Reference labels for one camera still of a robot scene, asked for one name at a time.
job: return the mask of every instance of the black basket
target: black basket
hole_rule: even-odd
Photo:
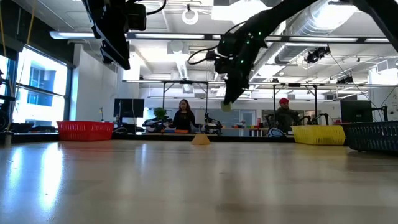
[[[342,124],[348,146],[357,151],[398,152],[398,121]]]

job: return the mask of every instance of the person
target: person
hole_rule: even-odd
[[[169,127],[191,132],[191,124],[196,128],[198,127],[198,125],[195,124],[195,115],[193,114],[188,101],[186,99],[182,99],[180,101],[179,109],[174,116],[173,123],[169,125]]]
[[[284,133],[287,133],[292,130],[292,125],[299,123],[299,112],[289,108],[289,100],[286,98],[280,99],[279,105],[280,107],[276,111],[277,127]]]

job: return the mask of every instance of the green jacket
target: green jacket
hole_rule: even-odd
[[[299,119],[299,112],[297,111],[282,107],[276,110],[277,128],[282,130],[284,133],[291,131],[291,126],[299,123]]]

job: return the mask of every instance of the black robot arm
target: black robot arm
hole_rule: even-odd
[[[285,0],[272,9],[261,11],[249,18],[236,32],[221,37],[217,46],[215,70],[226,74],[226,94],[224,104],[235,102],[249,88],[249,74],[261,47],[267,47],[264,39],[277,26],[305,9],[316,0]],[[398,4],[395,0],[343,0],[352,3],[368,13],[398,51],[398,26],[396,13]]]

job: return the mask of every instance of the computer monitor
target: computer monitor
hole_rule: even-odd
[[[144,99],[114,99],[113,116],[122,118],[144,117]]]
[[[364,100],[341,100],[341,122],[372,122],[372,103]]]

